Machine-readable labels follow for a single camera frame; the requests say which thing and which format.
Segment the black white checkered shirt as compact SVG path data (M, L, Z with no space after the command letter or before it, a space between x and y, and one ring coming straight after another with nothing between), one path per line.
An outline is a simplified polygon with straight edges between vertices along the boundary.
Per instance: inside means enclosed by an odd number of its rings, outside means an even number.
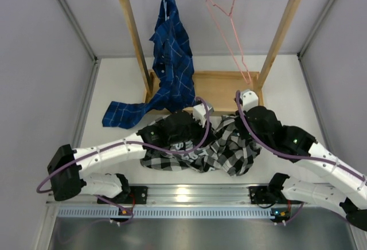
M158 150L148 150L140 164L148 169L163 171L195 170L206 173L222 170L231 177L242 176L252 167L255 158L261 152L261 146L244 135L236 127L241 121L235 115L223 115L216 128L210 130L207 140L201 148L188 154L167 154Z

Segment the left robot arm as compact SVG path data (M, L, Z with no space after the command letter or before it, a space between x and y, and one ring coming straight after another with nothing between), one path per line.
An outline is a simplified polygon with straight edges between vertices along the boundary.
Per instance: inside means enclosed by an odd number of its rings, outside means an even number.
M176 143L191 141L202 146L209 131L208 113L178 111L114 142L79 149L63 145L47 166L54 200L66 201L89 194L122 204L130 196L127 179L123 174L103 173L103 169L143 159L150 150L171 154L169 147Z

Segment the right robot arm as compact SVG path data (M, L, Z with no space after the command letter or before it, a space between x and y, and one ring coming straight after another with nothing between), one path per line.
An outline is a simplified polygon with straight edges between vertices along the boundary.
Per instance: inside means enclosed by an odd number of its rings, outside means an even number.
M325 181L325 184L315 184L276 173L267 187L271 201L285 199L317 205L366 230L365 175L333 155L304 129L281 124L275 113L263 106L245 111L239 104L238 114L256 143Z

